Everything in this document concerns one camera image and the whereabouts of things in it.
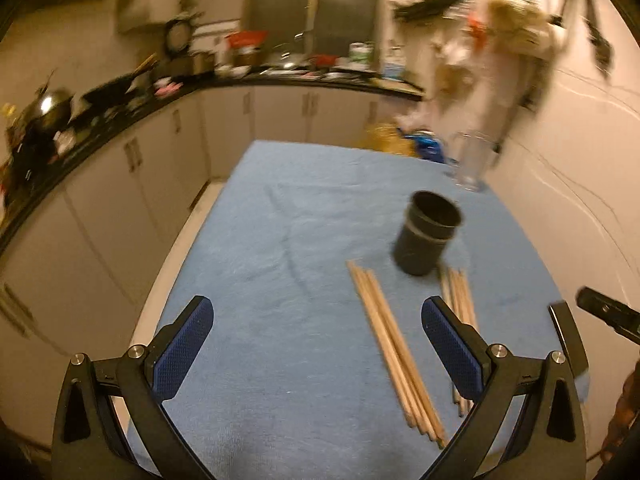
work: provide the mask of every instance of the metal screw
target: metal screw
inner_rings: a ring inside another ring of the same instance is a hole
[[[143,353],[145,353],[145,347],[142,345],[133,345],[129,348],[127,355],[132,359],[138,359]]]
[[[566,357],[564,357],[564,354],[559,350],[556,350],[555,352],[551,352],[551,358],[559,365],[561,365],[566,361]]]
[[[505,345],[492,345],[491,353],[496,357],[504,357],[505,355],[507,355],[508,350]]]
[[[82,362],[84,361],[84,354],[75,354],[72,358],[71,358],[71,364],[73,365],[81,365]]]

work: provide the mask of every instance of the glass pitcher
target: glass pitcher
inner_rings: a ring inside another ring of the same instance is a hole
[[[478,130],[458,132],[454,139],[462,139],[459,161],[449,159],[451,176],[459,186],[469,191],[482,187],[482,176],[494,156],[494,142]]]

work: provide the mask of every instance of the black cup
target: black cup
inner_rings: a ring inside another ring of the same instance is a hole
[[[461,223],[462,213],[449,200],[431,191],[415,192],[394,246],[396,264],[413,276],[428,274]]]

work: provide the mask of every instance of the frying pan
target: frying pan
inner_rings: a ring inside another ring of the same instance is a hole
[[[133,83],[133,80],[139,75],[151,70],[157,62],[158,59],[156,55],[152,54],[147,57],[133,72],[127,75],[122,75],[113,81],[109,81],[108,83],[94,88],[84,94],[82,99],[92,106],[103,108],[104,110],[121,105],[124,101],[127,90],[129,90],[131,83]]]

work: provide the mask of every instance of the table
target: table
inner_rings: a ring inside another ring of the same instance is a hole
[[[458,202],[445,253],[465,267],[481,335],[516,355],[561,349],[547,305],[558,289],[490,190],[463,190],[434,162],[309,144],[254,142],[180,271],[159,326],[196,294],[214,327],[176,397],[164,403],[219,479],[418,479],[439,454],[407,427],[345,266],[376,271],[449,437],[462,419],[420,324],[437,277],[390,257],[412,192]],[[514,402],[494,449],[504,447]],[[141,465],[155,470],[134,430]]]

